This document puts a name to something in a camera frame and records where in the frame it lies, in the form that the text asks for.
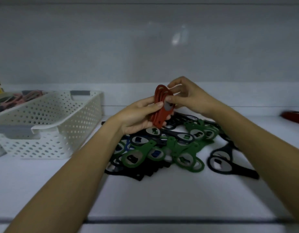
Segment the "forearm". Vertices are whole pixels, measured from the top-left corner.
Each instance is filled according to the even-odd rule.
[[[299,220],[299,149],[226,105],[213,118]]]
[[[6,232],[77,232],[121,136],[116,121],[107,121],[39,190]]]

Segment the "stack of red bottle openers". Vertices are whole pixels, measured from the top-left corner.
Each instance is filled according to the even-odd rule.
[[[165,101],[166,96],[173,96],[173,93],[164,85],[158,85],[155,90],[155,103],[163,101],[163,107],[151,116],[155,127],[161,128],[167,116],[173,112],[174,104]]]

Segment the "pile of bottle openers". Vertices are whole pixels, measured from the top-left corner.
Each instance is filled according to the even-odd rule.
[[[179,125],[184,125],[187,133],[172,131]],[[123,136],[105,173],[142,180],[145,175],[152,176],[159,168],[170,167],[173,163],[190,172],[201,172],[205,164],[196,154],[212,144],[217,135],[228,144],[211,152],[208,167],[220,174],[258,179],[254,170],[233,163],[232,151],[238,148],[217,123],[177,112],[161,129],[151,127]]]

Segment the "white wall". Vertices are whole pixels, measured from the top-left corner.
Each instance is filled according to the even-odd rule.
[[[299,6],[0,6],[0,81],[299,82]]]

